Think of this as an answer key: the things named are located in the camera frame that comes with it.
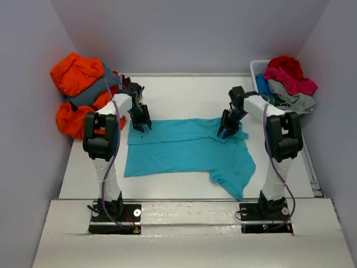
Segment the teal t shirt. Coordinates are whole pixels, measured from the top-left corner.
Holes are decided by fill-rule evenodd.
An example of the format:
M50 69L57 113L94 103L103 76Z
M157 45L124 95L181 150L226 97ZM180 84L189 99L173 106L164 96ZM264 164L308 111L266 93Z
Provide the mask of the teal t shirt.
M207 172L233 198L242 201L256 165L246 146L249 135L216 135L220 119L154 120L147 132L128 133L126 178L163 173Z

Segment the orange t shirt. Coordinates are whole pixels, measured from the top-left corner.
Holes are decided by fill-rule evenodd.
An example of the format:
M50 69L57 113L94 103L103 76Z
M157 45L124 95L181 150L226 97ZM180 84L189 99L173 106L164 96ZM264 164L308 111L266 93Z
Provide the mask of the orange t shirt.
M74 97L104 75L102 63L100 59L85 58L72 52L51 69L50 77L65 99ZM62 134L77 140L83 139L85 115L102 109L111 100L110 96L120 91L119 85L109 87L108 78L109 76L105 77L108 92L100 94L92 106L77 107L65 101L60 105L56 124Z

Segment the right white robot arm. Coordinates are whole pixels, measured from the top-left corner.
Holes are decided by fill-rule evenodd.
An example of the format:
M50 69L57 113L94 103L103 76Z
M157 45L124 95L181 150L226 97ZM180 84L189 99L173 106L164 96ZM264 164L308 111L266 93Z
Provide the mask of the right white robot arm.
M287 175L292 161L303 148L299 115L283 111L255 92L245 92L237 86L229 91L230 108L223 111L218 136L228 138L239 131L239 123L251 114L263 124L264 146L269 157L266 181L256 203L240 204L244 222L271 221L282 215L289 221L293 209L288 209L285 194L290 192Z

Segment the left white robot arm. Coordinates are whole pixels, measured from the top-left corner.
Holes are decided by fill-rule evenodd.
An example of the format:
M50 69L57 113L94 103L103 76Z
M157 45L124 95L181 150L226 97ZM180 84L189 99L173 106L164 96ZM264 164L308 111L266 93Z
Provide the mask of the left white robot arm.
M115 222L123 215L122 191L118 185L115 159L120 146L120 116L128 113L134 130L152 129L147 105L142 102L144 87L138 83L123 86L112 100L97 112L89 112L84 119L83 149L94 164L99 184L99 198L92 211Z

